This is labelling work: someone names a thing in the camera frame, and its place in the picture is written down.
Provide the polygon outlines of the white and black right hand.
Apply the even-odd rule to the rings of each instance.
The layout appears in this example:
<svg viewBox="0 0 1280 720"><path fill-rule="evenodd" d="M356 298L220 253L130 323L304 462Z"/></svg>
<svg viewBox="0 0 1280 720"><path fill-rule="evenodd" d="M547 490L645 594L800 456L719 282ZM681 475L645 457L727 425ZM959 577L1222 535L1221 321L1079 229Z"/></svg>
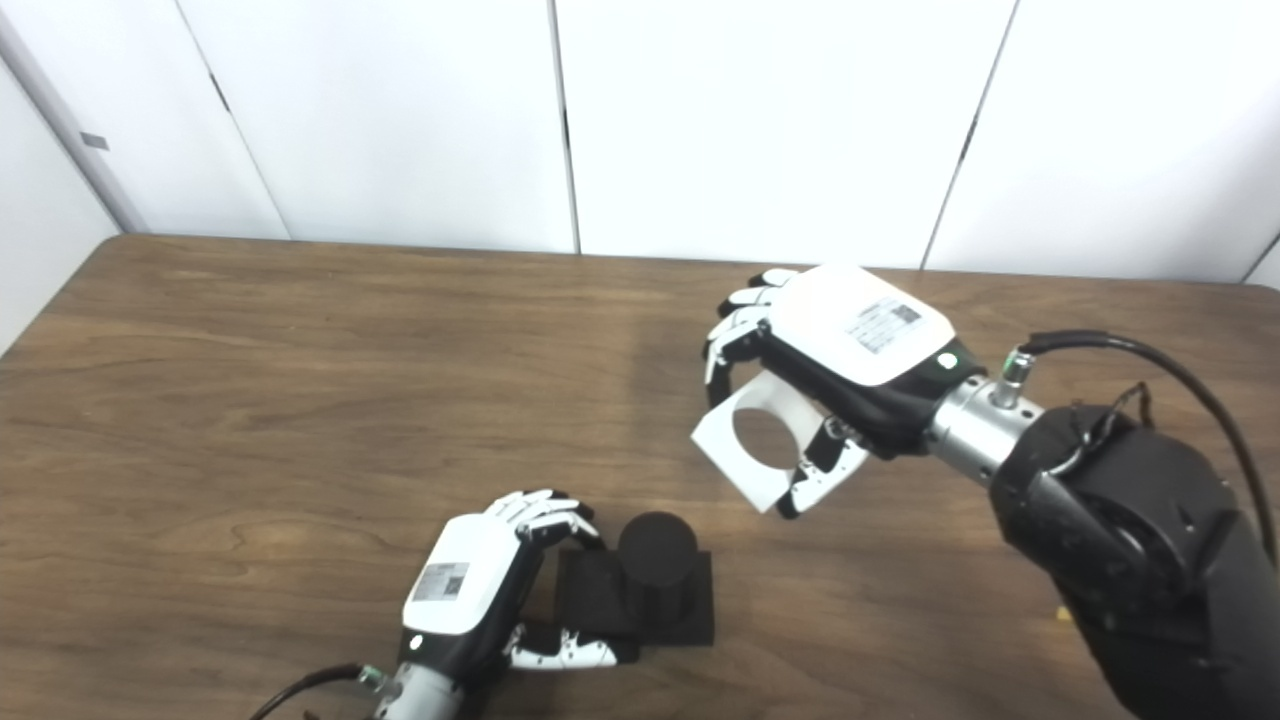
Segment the white and black right hand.
<svg viewBox="0 0 1280 720"><path fill-rule="evenodd" d="M765 270L717 313L692 439L758 512L795 519L869 457L924 457L945 400L986 373L946 315L851 264ZM732 423L741 409L786 427L790 468L749 457Z"/></svg>

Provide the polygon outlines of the white and black left hand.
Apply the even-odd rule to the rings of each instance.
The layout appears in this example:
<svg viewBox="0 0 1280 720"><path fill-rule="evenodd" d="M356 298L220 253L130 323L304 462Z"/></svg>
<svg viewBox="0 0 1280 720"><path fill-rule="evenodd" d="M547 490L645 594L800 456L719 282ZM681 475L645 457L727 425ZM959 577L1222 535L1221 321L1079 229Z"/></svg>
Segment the white and black left hand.
<svg viewBox="0 0 1280 720"><path fill-rule="evenodd" d="M443 528L402 609L398 664L474 693L507 670L635 664L634 641L524 616L544 553L572 539L604 550L594 511L558 489L515 491Z"/></svg>

